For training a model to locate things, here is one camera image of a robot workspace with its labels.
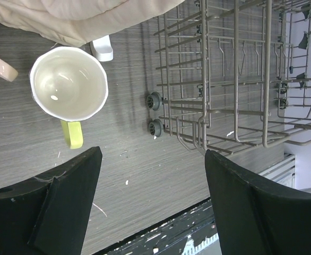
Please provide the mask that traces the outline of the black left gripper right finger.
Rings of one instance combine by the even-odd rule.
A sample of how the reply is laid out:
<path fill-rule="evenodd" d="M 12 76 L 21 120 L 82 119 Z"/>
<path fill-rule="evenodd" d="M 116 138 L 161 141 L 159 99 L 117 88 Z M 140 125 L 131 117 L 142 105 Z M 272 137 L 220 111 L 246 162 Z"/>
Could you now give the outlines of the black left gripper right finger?
<path fill-rule="evenodd" d="M 205 171 L 223 254 L 311 254 L 311 193 L 208 150 Z"/>

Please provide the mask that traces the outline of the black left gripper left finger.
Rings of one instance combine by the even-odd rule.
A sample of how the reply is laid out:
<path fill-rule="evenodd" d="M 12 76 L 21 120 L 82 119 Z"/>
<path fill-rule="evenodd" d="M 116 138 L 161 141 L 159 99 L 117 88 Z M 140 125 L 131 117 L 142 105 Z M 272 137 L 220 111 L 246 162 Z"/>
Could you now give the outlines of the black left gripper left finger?
<path fill-rule="evenodd" d="M 102 163 L 99 147 L 0 189 L 0 254 L 80 254 Z"/>

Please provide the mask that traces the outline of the yellow-green mug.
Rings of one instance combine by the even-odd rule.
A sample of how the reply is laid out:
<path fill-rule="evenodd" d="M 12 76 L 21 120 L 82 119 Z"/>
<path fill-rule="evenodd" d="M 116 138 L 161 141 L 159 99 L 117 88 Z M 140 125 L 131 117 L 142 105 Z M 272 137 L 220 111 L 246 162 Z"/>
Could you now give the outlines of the yellow-green mug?
<path fill-rule="evenodd" d="M 56 47 L 39 56 L 29 73 L 36 104 L 61 122 L 70 149 L 83 146 L 81 123 L 105 105 L 107 75 L 92 55 L 75 47 Z"/>

